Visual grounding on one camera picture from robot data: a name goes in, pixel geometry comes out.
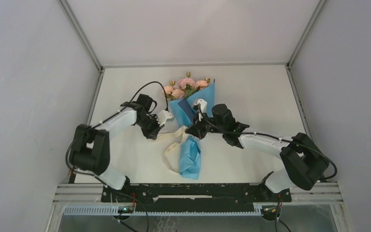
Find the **black cable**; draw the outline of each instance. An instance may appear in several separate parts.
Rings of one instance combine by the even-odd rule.
[[[204,114],[201,112],[200,106],[199,106],[199,112],[203,116],[203,118],[205,118]],[[260,132],[233,132],[233,131],[220,130],[216,125],[212,124],[209,120],[206,119],[206,122],[210,124],[212,127],[216,128],[221,134],[234,134],[234,135],[254,134],[254,135],[262,135],[262,136],[273,138],[275,140],[279,140],[279,138],[276,136],[265,134],[265,133],[260,133]]]
[[[137,94],[144,88],[144,87],[146,87],[146,86],[148,86],[148,85],[150,85],[150,84],[153,84],[153,83],[157,83],[157,84],[159,84],[160,86],[161,86],[161,88],[163,89],[163,92],[164,92],[164,98],[166,99],[166,110],[168,111],[169,110],[169,101],[167,100],[167,98],[166,98],[166,90],[164,89],[164,87],[163,87],[163,85],[160,83],[160,82],[158,82],[158,81],[151,81],[151,82],[149,82],[149,83],[147,83],[147,84],[145,84],[144,86],[142,86],[134,95],[133,95],[133,97],[130,99],[130,101],[129,102],[132,102],[133,101],[133,99],[137,96]]]
[[[133,229],[131,226],[129,226],[128,224],[126,224],[122,220],[120,220],[119,223],[122,224],[123,226],[125,226],[127,229],[133,231],[133,232],[138,232],[137,230]]]
[[[279,204],[281,203],[282,197],[279,198],[278,204],[276,204],[276,211],[275,211],[275,231],[278,232],[278,209]]]
[[[150,226],[150,222],[149,222],[149,219],[148,219],[148,212],[147,212],[147,210],[146,210],[146,208],[145,208],[145,206],[139,201],[139,200],[137,200],[136,198],[134,198],[134,197],[131,197],[131,196],[129,196],[129,195],[127,195],[127,194],[124,194],[124,193],[121,193],[121,192],[116,192],[117,194],[120,194],[120,195],[122,195],[122,196],[125,196],[125,197],[128,197],[128,198],[130,198],[130,199],[132,199],[132,200],[135,200],[139,205],[141,205],[142,206],[142,208],[144,209],[144,212],[146,213],[146,220],[147,220],[147,229],[146,229],[146,232],[148,232],[148,228],[149,228],[149,226]]]
[[[77,173],[77,174],[83,174],[83,175],[89,175],[89,176],[93,176],[92,174],[90,173],[83,173],[83,172],[80,172],[80,171],[77,171],[77,170],[74,170],[70,165],[69,165],[69,154],[70,154],[70,150],[71,150],[71,147],[73,146],[73,144],[80,138],[80,136],[78,136],[76,139],[73,140],[73,142],[69,145],[68,149],[66,150],[66,166],[68,166],[69,170],[71,170],[72,172],[74,173]]]
[[[289,227],[285,224],[285,222],[283,222],[281,219],[279,219],[279,222],[281,222],[289,232],[292,232],[292,231],[289,229]]]
[[[317,150],[315,150],[315,149],[312,149],[312,148],[310,148],[310,147],[308,147],[308,146],[305,146],[305,145],[303,145],[303,144],[296,143],[295,141],[289,141],[289,140],[286,140],[286,139],[282,139],[281,141],[282,141],[282,142],[286,142],[286,143],[292,143],[292,144],[295,144],[295,145],[297,145],[297,146],[301,146],[301,147],[303,147],[303,148],[306,148],[306,149],[308,149],[308,150],[311,150],[311,151],[313,151],[313,152],[316,152],[316,153],[318,153],[319,155],[321,155],[323,158],[325,158],[326,160],[328,160],[328,162],[329,162],[330,164],[332,164],[333,169],[334,169],[333,174],[330,175],[330,176],[328,176],[328,177],[322,177],[322,178],[320,178],[319,180],[328,180],[328,179],[332,179],[332,178],[334,178],[334,177],[336,176],[336,174],[338,174],[338,167],[336,167],[335,163],[334,163],[331,159],[329,159],[327,156],[325,156],[324,154],[322,154],[322,152],[319,152],[319,151],[317,151]]]

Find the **pink rose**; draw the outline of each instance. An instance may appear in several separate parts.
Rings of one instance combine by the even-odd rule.
[[[191,88],[196,87],[196,83],[191,78],[184,78],[184,79],[180,80],[178,82],[178,87],[182,90],[185,90],[185,88],[187,87],[187,84],[189,84]]]
[[[174,91],[174,88],[172,86],[166,86],[164,87],[164,91],[166,91],[166,94],[171,94]]]
[[[181,99],[184,97],[184,91],[181,89],[175,89],[171,94],[175,99]]]
[[[196,88],[197,89],[203,89],[208,87],[208,83],[206,81],[197,81],[196,82]]]

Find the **bouquet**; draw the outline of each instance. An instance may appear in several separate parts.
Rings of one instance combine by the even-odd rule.
[[[201,150],[198,143],[199,138],[185,134],[185,129],[193,124],[193,118],[197,112],[192,108],[192,106],[198,99],[204,99],[207,102],[207,115],[209,117],[213,116],[212,108],[214,107],[215,80],[211,85],[209,85],[210,78],[194,81],[190,77],[191,73],[187,72],[187,78],[178,82],[178,88],[175,88],[175,81],[170,81],[170,85],[164,88],[166,98],[171,100],[169,105],[175,119],[177,120],[178,126],[180,127],[179,130],[183,129],[183,139],[181,144],[174,143],[166,150],[166,152],[173,150],[173,148],[178,145],[181,145],[178,173],[184,178],[197,180],[200,175],[201,166]]]
[[[164,87],[166,98],[170,100],[187,99],[194,93],[203,90],[208,87],[211,78],[205,78],[204,80],[194,81],[190,78],[191,73],[187,72],[187,78],[184,78],[178,82],[178,88],[175,88],[175,81],[170,81],[169,86]]]

